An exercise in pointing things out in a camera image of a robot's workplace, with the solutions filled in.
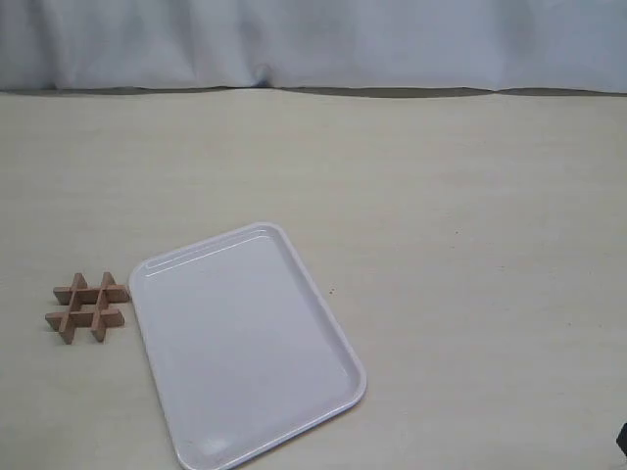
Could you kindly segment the white plastic tray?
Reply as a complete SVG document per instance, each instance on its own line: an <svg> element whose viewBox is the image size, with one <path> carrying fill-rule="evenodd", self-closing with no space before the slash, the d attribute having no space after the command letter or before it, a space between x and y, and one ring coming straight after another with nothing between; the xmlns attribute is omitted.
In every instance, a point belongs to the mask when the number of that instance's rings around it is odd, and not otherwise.
<svg viewBox="0 0 627 470"><path fill-rule="evenodd" d="M148 258L128 281L185 469L236 467L365 393L361 361L276 224L257 222Z"/></svg>

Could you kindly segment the white backdrop cloth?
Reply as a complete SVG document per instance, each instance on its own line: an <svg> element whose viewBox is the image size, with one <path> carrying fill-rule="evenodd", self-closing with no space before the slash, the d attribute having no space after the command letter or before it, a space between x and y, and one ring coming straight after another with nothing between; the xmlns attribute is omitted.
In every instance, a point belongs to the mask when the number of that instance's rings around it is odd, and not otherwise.
<svg viewBox="0 0 627 470"><path fill-rule="evenodd" d="M626 89L622 1L5 1L5 89Z"/></svg>

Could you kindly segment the black object at edge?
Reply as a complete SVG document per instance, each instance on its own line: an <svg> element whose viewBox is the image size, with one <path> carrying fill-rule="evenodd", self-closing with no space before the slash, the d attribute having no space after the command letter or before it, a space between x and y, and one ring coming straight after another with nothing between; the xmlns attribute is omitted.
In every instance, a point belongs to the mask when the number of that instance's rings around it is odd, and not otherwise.
<svg viewBox="0 0 627 470"><path fill-rule="evenodd" d="M615 442L618 448L627 456L627 423L624 423L618 432Z"/></svg>

